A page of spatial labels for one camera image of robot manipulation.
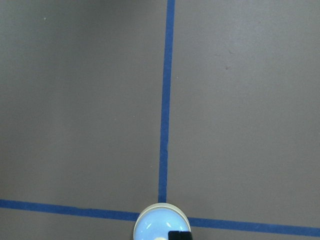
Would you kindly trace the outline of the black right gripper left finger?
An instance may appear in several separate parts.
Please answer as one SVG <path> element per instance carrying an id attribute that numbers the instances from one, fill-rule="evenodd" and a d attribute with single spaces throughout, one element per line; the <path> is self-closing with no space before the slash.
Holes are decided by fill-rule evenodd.
<path id="1" fill-rule="evenodd" d="M 181 240 L 181 232 L 180 231 L 169 231 L 168 232 L 168 240 Z"/>

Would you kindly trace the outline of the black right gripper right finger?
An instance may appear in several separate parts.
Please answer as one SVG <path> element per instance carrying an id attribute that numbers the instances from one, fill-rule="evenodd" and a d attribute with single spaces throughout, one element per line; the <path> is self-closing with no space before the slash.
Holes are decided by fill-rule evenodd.
<path id="1" fill-rule="evenodd" d="M 192 233 L 190 231 L 181 231 L 180 232 L 181 240 L 193 240 Z"/>

